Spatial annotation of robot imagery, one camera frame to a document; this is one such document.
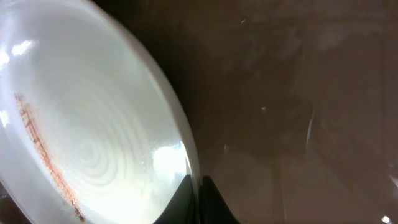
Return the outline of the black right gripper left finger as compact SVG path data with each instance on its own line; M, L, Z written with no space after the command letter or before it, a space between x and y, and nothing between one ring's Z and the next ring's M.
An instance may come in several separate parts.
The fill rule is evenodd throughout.
M195 207L192 179L190 175L186 175L154 224L195 224Z

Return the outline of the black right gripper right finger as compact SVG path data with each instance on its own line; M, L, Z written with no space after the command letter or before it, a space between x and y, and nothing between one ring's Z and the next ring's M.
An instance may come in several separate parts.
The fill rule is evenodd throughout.
M200 186L200 220L202 224L239 224L209 176Z

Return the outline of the light blue plate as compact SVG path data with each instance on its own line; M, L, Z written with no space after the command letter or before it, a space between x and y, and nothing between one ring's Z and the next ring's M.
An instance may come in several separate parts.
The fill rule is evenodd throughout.
M1 182L32 223L154 223L200 173L146 48L91 1L1 2Z

